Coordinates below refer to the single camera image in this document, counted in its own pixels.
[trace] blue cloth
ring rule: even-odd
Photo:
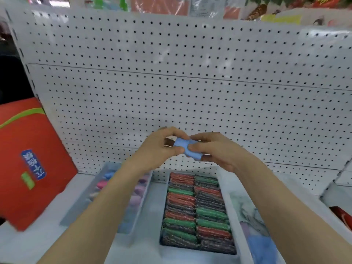
[[[189,151],[187,146],[189,144],[195,144],[197,141],[195,140],[184,140],[182,138],[177,138],[175,143],[174,143],[174,146],[182,146],[184,148],[184,153],[186,156],[188,157],[191,157],[193,158],[194,160],[197,160],[197,161],[200,161],[200,159],[202,158],[202,153],[200,152],[192,152],[192,151]]]
[[[255,264],[276,264],[277,249],[271,237],[250,235],[247,242]]]

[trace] blue folded cloth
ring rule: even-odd
[[[276,264],[277,248],[271,237],[249,235],[247,242],[255,264]]]

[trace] pine cone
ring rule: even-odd
[[[266,4],[258,5],[258,7],[248,15],[246,20],[254,20],[260,17],[261,15],[264,15],[266,13],[266,8],[267,8]]]

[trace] red bag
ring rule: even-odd
[[[77,174],[35,98],[0,106],[0,216],[24,231]]]

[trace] bin filled with folded socks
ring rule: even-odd
[[[112,179],[114,173],[121,167],[120,163],[107,162],[101,171],[95,176],[90,185],[82,192],[80,198],[70,208],[60,225],[69,226],[99,196],[100,191]],[[129,204],[125,210],[122,222],[119,225],[115,241],[122,245],[130,245],[134,236],[134,226],[138,220],[145,196],[151,181],[152,171],[141,177],[134,187]]]
[[[236,255],[216,178],[170,173],[160,244]]]

